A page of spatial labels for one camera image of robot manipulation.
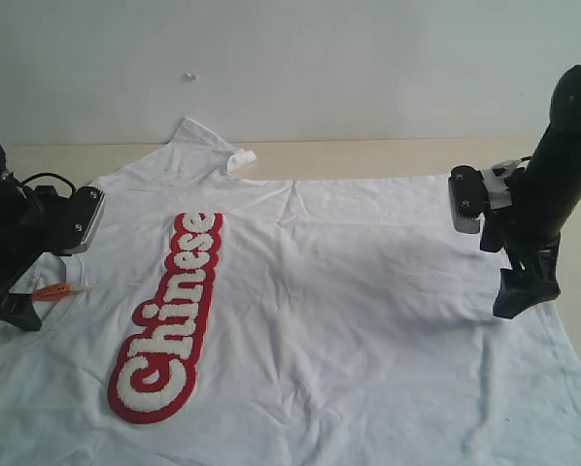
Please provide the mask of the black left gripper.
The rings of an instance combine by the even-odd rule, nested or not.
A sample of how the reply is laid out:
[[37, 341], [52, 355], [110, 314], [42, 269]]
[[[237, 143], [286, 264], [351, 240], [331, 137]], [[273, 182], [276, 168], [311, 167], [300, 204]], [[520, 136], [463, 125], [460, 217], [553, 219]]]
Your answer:
[[0, 178], [0, 321], [25, 332], [39, 331], [42, 321], [29, 293], [12, 293], [11, 287], [44, 251], [72, 195], [57, 193], [50, 184], [29, 185], [51, 177], [75, 186], [54, 173], [39, 173], [23, 181], [9, 174]]

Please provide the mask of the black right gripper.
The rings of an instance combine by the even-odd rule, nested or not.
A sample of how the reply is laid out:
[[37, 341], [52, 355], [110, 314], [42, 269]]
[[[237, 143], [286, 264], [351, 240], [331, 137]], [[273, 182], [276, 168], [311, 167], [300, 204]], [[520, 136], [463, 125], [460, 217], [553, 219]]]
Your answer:
[[561, 294], [557, 263], [563, 214], [525, 186], [524, 168], [481, 172], [487, 190], [480, 249], [505, 250], [511, 268], [500, 269], [493, 316], [513, 319]]

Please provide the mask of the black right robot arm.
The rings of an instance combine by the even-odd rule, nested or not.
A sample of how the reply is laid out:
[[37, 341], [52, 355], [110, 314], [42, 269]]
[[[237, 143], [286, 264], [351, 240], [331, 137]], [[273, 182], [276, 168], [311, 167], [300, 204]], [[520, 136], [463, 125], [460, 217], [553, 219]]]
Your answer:
[[508, 256], [493, 314], [512, 319], [561, 293], [561, 230], [581, 200], [581, 65], [557, 82], [548, 127], [527, 166], [509, 176], [506, 186], [511, 204], [486, 213], [481, 248]]

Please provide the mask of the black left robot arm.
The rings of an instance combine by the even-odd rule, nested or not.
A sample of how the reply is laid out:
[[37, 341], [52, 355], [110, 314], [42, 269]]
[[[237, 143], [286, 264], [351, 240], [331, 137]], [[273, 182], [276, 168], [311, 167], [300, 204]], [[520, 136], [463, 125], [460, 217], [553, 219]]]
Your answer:
[[57, 227], [67, 204], [53, 188], [17, 180], [0, 142], [0, 321], [22, 331], [42, 327], [31, 296], [11, 288], [40, 255], [58, 251]]

